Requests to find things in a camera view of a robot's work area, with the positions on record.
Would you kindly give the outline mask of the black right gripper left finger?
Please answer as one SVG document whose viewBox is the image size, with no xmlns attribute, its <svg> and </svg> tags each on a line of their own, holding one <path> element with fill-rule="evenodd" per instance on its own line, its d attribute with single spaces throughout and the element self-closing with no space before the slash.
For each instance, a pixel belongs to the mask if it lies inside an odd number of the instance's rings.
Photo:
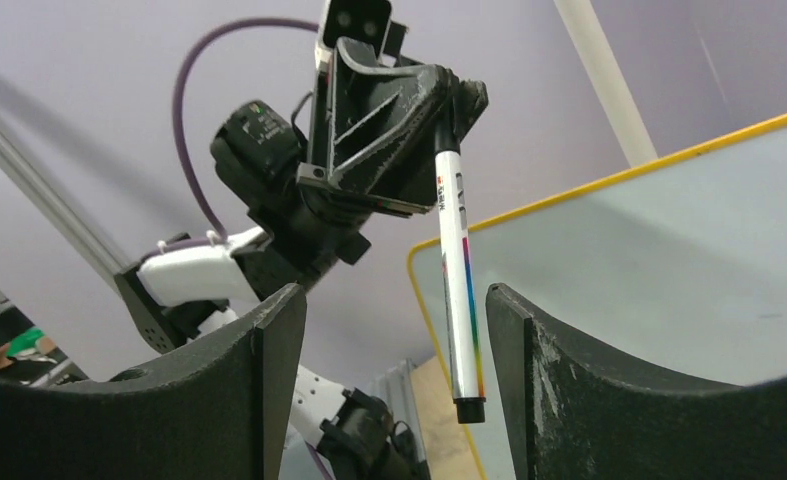
<svg viewBox="0 0 787 480">
<path fill-rule="evenodd" d="M 289 285 L 106 382 L 0 380 L 0 479 L 275 479 L 306 319 Z"/>
</svg>

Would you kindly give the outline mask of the black whiteboard marker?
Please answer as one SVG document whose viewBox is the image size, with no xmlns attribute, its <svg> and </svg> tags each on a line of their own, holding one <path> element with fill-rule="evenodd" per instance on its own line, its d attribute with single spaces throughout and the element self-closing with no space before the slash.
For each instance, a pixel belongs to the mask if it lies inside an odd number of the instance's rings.
<svg viewBox="0 0 787 480">
<path fill-rule="evenodd" d="M 475 306 L 469 232 L 461 170 L 460 141 L 452 122 L 434 134 L 435 179 L 449 368 L 453 403 L 460 424 L 485 421 L 485 387 Z"/>
</svg>

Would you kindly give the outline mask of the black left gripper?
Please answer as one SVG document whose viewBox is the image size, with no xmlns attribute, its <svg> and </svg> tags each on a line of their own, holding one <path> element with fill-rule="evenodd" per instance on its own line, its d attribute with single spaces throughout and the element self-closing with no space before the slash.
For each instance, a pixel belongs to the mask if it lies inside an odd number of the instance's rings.
<svg viewBox="0 0 787 480">
<path fill-rule="evenodd" d="M 253 291 L 311 288 L 336 263 L 353 265 L 369 250 L 361 229 L 371 215 L 432 209 L 432 121 L 453 93 L 452 133 L 462 141 L 489 105 L 483 81 L 455 84 L 446 67 L 388 67 L 371 45 L 341 37 L 322 125 L 310 138 L 262 101 L 228 117 L 210 153 L 266 236 L 233 256 Z"/>
</svg>

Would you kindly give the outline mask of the yellow framed whiteboard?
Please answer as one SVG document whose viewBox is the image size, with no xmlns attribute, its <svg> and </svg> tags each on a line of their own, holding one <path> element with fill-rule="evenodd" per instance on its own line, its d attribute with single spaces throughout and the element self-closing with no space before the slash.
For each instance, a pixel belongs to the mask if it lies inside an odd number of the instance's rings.
<svg viewBox="0 0 787 480">
<path fill-rule="evenodd" d="M 484 479 L 512 464 L 486 318 L 503 283 L 655 365 L 749 386 L 787 376 L 787 113 L 476 224 Z"/>
</svg>

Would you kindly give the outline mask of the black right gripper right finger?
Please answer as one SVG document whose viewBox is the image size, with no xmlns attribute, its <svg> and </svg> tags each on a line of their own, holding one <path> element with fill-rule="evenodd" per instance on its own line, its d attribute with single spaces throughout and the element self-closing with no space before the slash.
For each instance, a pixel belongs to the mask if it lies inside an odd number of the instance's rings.
<svg viewBox="0 0 787 480">
<path fill-rule="evenodd" d="M 787 376 L 735 386 L 623 352 L 503 283 L 486 318 L 520 479 L 787 479 Z"/>
</svg>

